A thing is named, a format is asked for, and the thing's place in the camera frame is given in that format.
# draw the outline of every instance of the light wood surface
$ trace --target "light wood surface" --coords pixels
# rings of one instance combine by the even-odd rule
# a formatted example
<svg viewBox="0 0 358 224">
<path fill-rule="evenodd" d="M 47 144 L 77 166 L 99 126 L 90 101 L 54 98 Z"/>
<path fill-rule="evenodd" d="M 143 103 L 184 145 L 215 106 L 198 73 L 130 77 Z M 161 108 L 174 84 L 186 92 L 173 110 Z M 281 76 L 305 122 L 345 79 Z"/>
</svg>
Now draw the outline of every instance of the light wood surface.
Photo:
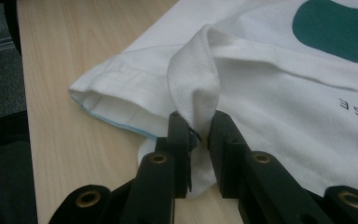
<svg viewBox="0 0 358 224">
<path fill-rule="evenodd" d="M 68 87 L 120 53 L 176 0 L 18 0 L 39 223 L 88 184 L 115 189 L 135 177 L 144 138 L 83 111 Z M 175 223 L 241 223 L 216 186 L 176 200 Z"/>
</svg>

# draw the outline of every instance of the metal grommet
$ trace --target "metal grommet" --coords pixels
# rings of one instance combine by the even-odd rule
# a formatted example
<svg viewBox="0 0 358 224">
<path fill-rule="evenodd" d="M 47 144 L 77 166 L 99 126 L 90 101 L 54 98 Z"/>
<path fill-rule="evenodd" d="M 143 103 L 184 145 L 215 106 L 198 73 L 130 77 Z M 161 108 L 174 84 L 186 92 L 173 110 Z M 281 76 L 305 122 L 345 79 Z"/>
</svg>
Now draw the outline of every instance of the metal grommet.
<svg viewBox="0 0 358 224">
<path fill-rule="evenodd" d="M 81 208 L 91 207 L 100 200 L 101 193 L 98 190 L 92 189 L 79 194 L 76 199 L 76 205 Z"/>
<path fill-rule="evenodd" d="M 358 209 L 358 195 L 344 190 L 338 194 L 338 198 L 345 204 Z"/>
<path fill-rule="evenodd" d="M 156 163 L 156 164 L 161 164 L 161 163 L 164 163 L 167 161 L 167 157 L 162 155 L 162 154 L 158 154 L 158 155 L 154 155 L 150 158 L 150 160 L 153 162 L 153 163 Z"/>
<path fill-rule="evenodd" d="M 254 160 L 263 164 L 267 164 L 271 161 L 271 158 L 264 154 L 255 154 Z"/>
</svg>

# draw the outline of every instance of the white t-shirt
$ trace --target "white t-shirt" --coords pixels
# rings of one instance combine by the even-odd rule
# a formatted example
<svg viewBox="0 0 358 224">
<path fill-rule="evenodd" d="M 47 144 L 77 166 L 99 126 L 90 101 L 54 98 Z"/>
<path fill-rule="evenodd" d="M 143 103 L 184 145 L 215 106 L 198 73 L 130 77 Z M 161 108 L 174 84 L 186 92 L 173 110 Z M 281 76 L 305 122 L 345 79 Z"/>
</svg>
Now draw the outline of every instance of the white t-shirt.
<svg viewBox="0 0 358 224">
<path fill-rule="evenodd" d="M 179 1 L 71 95 L 92 116 L 147 136 L 140 156 L 167 135 L 173 111 L 206 139 L 217 108 L 303 188 L 358 189 L 358 63 L 297 40 L 292 22 L 304 3 Z M 193 151 L 192 172 L 190 196 L 215 181 L 204 145 Z"/>
</svg>

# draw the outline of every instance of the black plastic part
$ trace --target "black plastic part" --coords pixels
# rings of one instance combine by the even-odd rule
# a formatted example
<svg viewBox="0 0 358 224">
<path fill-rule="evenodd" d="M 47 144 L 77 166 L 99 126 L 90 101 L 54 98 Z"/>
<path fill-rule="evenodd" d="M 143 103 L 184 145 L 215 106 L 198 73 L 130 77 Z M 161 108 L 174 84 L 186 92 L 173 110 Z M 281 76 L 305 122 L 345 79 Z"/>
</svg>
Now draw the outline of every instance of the black plastic part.
<svg viewBox="0 0 358 224">
<path fill-rule="evenodd" d="M 153 152 L 143 157 L 121 224 L 173 223 L 174 165 L 174 157 L 166 152 Z"/>
<path fill-rule="evenodd" d="M 164 151 L 171 153 L 175 157 L 176 198 L 185 198 L 187 189 L 191 190 L 190 153 L 195 147 L 195 140 L 196 136 L 189 130 L 187 122 L 179 113 L 171 113 Z M 158 141 L 157 147 L 163 145 Z"/>
<path fill-rule="evenodd" d="M 119 223 L 123 215 L 124 207 L 130 195 L 133 180 L 115 189 L 110 194 L 110 202 L 105 210 L 101 223 Z"/>
<path fill-rule="evenodd" d="M 245 155 L 243 177 L 268 223 L 333 223 L 272 155 Z"/>
<path fill-rule="evenodd" d="M 358 223 L 358 189 L 346 186 L 328 188 L 323 208 L 336 223 Z"/>
<path fill-rule="evenodd" d="M 51 218 L 50 224 L 102 223 L 110 200 L 110 190 L 88 185 L 72 192 Z"/>
<path fill-rule="evenodd" d="M 222 197 L 238 198 L 241 164 L 245 153 L 251 150 L 228 114 L 215 112 L 208 137 L 208 149 Z"/>
</svg>

